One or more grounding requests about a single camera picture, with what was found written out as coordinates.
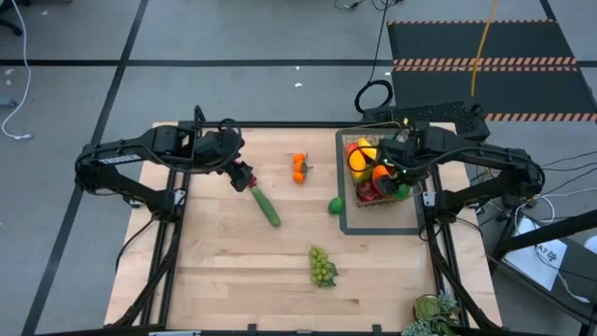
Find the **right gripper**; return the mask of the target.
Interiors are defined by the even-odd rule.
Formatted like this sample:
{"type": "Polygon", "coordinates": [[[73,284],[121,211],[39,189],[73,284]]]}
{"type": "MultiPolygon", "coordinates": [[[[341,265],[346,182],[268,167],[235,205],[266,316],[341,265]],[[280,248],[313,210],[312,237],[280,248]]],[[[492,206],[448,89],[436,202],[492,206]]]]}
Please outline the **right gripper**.
{"type": "MultiPolygon", "coordinates": [[[[430,173],[432,160],[437,157],[434,141],[437,138],[436,127],[427,126],[406,132],[404,141],[399,141],[399,133],[391,138],[383,138],[379,143],[381,160],[391,163],[404,181],[423,181],[430,173]]],[[[375,180],[375,188],[381,196],[396,193],[396,182],[388,175],[375,180]]]]}

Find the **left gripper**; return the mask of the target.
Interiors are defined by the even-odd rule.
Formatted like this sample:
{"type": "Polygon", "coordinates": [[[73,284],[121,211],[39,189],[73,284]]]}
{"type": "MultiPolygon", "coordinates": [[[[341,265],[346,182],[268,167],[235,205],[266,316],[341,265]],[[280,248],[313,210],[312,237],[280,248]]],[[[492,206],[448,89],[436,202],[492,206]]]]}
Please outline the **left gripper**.
{"type": "Polygon", "coordinates": [[[230,184],[237,192],[244,191],[254,179],[253,167],[244,161],[235,161],[240,157],[239,150],[244,146],[243,133],[240,128],[223,128],[215,131],[219,145],[219,158],[213,170],[224,170],[230,177],[230,184]]]}

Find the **purple toy grape bunch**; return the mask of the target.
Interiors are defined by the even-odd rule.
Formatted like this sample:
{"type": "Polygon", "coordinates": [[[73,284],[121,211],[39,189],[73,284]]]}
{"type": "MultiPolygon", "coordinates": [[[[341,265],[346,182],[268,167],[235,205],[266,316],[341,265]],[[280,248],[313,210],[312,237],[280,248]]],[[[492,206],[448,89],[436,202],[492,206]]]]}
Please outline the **purple toy grape bunch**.
{"type": "Polygon", "coordinates": [[[234,167],[242,174],[241,182],[245,187],[251,188],[256,184],[257,178],[253,173],[254,168],[252,166],[245,161],[235,161],[234,167]]]}

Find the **dark red toy apple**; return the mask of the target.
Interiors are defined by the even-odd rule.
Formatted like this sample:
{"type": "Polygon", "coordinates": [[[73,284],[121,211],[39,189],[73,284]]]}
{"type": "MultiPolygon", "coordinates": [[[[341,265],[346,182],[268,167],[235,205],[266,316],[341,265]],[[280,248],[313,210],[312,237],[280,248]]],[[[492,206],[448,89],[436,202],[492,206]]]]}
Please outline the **dark red toy apple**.
{"type": "Polygon", "coordinates": [[[380,193],[370,182],[363,182],[356,187],[356,196],[361,203],[371,203],[381,198],[380,193]]]}

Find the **yellow orange toy mango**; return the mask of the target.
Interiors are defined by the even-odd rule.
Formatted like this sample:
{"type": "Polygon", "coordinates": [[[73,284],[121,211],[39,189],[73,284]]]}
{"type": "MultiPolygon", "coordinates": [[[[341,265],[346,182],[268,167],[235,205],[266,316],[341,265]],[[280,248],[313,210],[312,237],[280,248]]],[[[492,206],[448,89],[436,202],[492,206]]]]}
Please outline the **yellow orange toy mango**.
{"type": "Polygon", "coordinates": [[[352,173],[361,174],[367,169],[367,162],[360,149],[351,149],[347,153],[347,164],[352,173]]]}

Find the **green toy cucumber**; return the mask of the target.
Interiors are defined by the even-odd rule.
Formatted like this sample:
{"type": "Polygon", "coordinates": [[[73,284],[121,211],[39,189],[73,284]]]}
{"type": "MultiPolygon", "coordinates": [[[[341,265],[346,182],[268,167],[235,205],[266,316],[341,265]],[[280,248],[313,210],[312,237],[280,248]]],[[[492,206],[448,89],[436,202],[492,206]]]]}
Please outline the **green toy cucumber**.
{"type": "Polygon", "coordinates": [[[269,223],[273,227],[280,227],[281,226],[281,219],[277,214],[275,208],[271,204],[270,200],[267,196],[263,193],[263,191],[258,186],[253,186],[251,188],[251,192],[254,196],[254,199],[257,202],[257,205],[261,209],[262,213],[269,221],[269,223]]]}

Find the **yellow toy banana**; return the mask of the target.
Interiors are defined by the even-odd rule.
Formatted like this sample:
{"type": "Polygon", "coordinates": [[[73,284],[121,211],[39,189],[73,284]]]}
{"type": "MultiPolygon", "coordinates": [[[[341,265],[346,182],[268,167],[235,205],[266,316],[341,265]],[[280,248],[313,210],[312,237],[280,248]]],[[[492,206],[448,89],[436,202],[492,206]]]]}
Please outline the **yellow toy banana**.
{"type": "Polygon", "coordinates": [[[365,161],[375,161],[378,159],[378,149],[374,147],[365,137],[357,139],[358,150],[365,161]]]}

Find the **orange toy tangerine sprig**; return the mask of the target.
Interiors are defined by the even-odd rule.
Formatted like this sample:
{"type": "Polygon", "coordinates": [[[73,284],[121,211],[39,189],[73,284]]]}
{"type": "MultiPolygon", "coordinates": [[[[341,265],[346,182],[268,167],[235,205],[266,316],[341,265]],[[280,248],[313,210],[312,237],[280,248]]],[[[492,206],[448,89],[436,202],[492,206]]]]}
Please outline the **orange toy tangerine sprig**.
{"type": "Polygon", "coordinates": [[[312,167],[307,162],[307,153],[297,153],[293,156],[293,180],[302,184],[312,167]]]}

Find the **green toy grape bunch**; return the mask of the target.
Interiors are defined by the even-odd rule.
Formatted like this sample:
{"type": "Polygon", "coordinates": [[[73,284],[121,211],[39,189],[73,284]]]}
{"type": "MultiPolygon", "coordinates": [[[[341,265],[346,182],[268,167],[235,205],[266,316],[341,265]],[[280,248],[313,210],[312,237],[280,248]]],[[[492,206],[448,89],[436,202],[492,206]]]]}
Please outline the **green toy grape bunch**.
{"type": "Polygon", "coordinates": [[[312,282],[320,287],[334,287],[339,275],[336,265],[329,260],[323,247],[312,245],[309,250],[309,262],[312,282]]]}

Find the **black computer case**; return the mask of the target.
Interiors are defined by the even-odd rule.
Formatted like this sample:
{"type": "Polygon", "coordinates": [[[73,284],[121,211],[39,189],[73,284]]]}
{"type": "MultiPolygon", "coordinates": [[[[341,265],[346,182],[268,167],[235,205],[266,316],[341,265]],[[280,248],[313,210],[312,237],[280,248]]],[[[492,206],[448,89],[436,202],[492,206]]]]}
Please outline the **black computer case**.
{"type": "Polygon", "coordinates": [[[485,122],[486,114],[480,105],[459,101],[411,107],[371,108],[364,110],[362,117],[363,121],[368,123],[397,121],[403,124],[404,118],[409,119],[410,124],[414,122],[451,122],[459,135],[465,139],[480,142],[485,141],[490,135],[485,122]]]}

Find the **potted succulent plant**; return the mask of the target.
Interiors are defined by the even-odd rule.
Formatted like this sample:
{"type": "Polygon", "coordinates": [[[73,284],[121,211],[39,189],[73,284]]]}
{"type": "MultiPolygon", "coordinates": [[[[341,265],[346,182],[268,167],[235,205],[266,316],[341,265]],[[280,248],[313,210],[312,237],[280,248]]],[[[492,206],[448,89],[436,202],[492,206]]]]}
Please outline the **potted succulent plant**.
{"type": "Polygon", "coordinates": [[[414,320],[401,336],[459,336],[451,328],[461,326],[456,319],[460,309],[448,293],[422,295],[413,303],[412,313],[414,320]]]}

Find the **black hazard-striped floor mat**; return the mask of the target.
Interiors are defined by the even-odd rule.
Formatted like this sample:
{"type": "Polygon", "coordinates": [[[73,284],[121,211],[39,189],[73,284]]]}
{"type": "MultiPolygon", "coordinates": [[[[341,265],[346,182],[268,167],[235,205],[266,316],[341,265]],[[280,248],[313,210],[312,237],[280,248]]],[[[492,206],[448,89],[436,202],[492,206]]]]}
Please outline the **black hazard-striped floor mat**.
{"type": "Polygon", "coordinates": [[[398,106],[476,102],[491,121],[597,122],[582,63],[553,19],[392,21],[398,106]]]}

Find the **white label sheet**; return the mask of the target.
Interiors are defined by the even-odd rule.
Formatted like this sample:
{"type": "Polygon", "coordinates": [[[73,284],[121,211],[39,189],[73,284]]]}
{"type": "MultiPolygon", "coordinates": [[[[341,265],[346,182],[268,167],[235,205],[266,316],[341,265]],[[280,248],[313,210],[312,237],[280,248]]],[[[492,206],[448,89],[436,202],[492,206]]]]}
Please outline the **white label sheet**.
{"type": "Polygon", "coordinates": [[[553,289],[567,245],[552,240],[509,252],[504,260],[547,291],[553,289]]]}

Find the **black side stand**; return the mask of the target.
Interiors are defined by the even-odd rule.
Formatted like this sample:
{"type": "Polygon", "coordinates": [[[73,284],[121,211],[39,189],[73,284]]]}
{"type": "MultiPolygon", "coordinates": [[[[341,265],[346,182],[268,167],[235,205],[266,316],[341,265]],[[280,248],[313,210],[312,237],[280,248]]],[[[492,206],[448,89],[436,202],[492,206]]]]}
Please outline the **black side stand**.
{"type": "Polygon", "coordinates": [[[569,237],[575,233],[597,228],[597,210],[543,225],[524,214],[513,212],[488,256],[490,272],[500,270],[534,290],[543,299],[581,323],[580,336],[597,330],[597,254],[569,237]],[[507,264],[507,253],[552,240],[567,245],[562,265],[553,289],[546,289],[507,264]]]}

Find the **black aluminium table frame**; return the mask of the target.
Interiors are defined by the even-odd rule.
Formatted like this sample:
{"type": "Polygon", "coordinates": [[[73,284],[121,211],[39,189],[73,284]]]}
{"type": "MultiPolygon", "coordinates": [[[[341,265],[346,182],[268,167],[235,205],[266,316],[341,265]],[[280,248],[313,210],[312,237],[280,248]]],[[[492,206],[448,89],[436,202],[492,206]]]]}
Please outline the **black aluminium table frame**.
{"type": "Polygon", "coordinates": [[[412,304],[437,289],[427,244],[418,235],[346,235],[327,212],[337,195],[336,122],[246,122],[243,158],[282,224],[269,224],[249,192],[225,175],[184,179],[147,162],[140,181],[183,187],[172,271],[157,288],[148,318],[169,329],[399,331],[412,304]],[[293,180],[293,156],[312,167],[293,180]],[[309,250],[323,247],[339,272],[334,287],[311,280],[309,250]]]}

